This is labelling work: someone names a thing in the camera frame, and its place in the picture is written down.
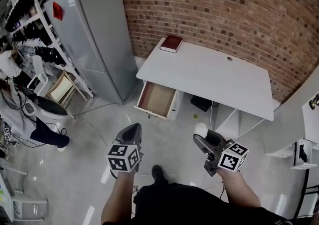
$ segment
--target white cylinder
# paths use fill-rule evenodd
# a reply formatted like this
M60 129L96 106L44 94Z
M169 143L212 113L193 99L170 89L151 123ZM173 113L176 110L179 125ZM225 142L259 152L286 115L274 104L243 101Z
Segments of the white cylinder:
M195 126L194 134L200 135L202 138L206 138L208 128L205 123L198 123Z

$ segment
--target refrigerator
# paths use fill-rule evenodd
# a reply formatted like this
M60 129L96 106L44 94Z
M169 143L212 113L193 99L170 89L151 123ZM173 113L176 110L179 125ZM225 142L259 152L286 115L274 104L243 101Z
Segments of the refrigerator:
M53 17L53 3L62 20ZM44 4L61 44L99 97L122 104L137 83L123 0L49 0Z

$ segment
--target black shoe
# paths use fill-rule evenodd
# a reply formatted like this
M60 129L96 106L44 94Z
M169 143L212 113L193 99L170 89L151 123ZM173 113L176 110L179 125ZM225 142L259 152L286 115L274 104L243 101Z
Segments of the black shoe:
M155 181L165 179L163 169L159 165L155 165L152 168L152 176Z

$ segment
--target open drawer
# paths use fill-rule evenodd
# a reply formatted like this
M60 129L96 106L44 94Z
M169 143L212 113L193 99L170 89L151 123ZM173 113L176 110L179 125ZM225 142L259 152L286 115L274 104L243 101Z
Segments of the open drawer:
M146 82L135 108L148 114L167 119L176 101L176 90Z

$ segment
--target floor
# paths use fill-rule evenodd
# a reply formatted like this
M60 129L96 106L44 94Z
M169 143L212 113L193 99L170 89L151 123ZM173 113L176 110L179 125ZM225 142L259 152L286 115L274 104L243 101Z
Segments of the floor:
M74 96L69 106L72 114L96 109L78 115L75 120L68 118L61 122L61 127L67 129L71 138L71 143L62 153L53 146L27 148L20 145L11 149L9 162L29 173L25 178L16 179L16 183L23 184L27 195L49 200L47 206L26 204L24 215L44 217L45 220L39 223L42 225L100 224L103 206L115 182L112 176L107 178L105 172L106 144L110 146L117 133L132 123L140 123L143 130L144 156L135 175L135 185L151 184L151 168L159 164L170 181L195 184L220 196L221 178L218 175L213 178L206 176L203 168L206 156L192 140L195 125L208 123L209 112L204 113L192 106L190 96L185 95L174 122L157 117L149 119L144 112L134 108L140 91L141 86L124 105L110 104L98 97L85 102L81 96ZM275 210L280 194L285 195L287 205L283 216L291 218L300 197L304 171L289 169L289 159L266 156L258 127L238 141L250 149L241 168L248 185L259 196L262 205L271 211ZM85 223L89 209L94 212L90 222Z

